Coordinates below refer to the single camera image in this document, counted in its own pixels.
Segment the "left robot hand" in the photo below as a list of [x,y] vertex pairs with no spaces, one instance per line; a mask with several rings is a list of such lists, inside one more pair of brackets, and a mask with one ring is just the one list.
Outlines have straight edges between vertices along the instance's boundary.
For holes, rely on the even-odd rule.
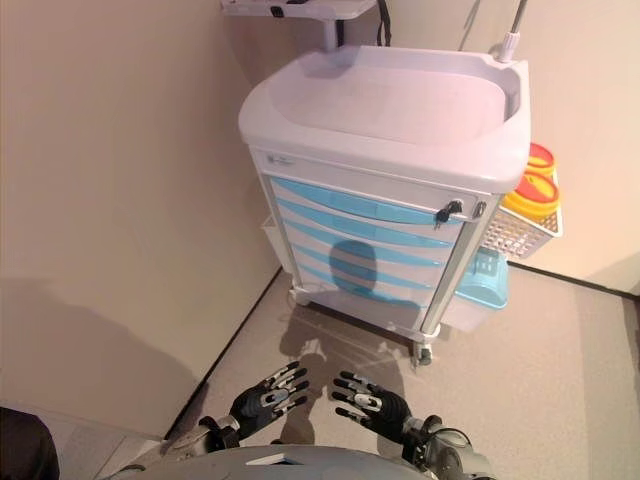
[[302,406],[309,387],[307,369],[291,362],[241,393],[233,402],[229,416],[240,440],[264,429],[288,412]]

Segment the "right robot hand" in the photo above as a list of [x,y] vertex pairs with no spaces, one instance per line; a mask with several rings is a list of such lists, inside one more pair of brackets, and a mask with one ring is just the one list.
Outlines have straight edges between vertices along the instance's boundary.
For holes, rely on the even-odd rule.
[[341,371],[333,385],[336,390],[331,392],[331,398],[350,407],[336,407],[337,415],[391,442],[403,443],[405,422],[412,416],[404,398],[350,371]]

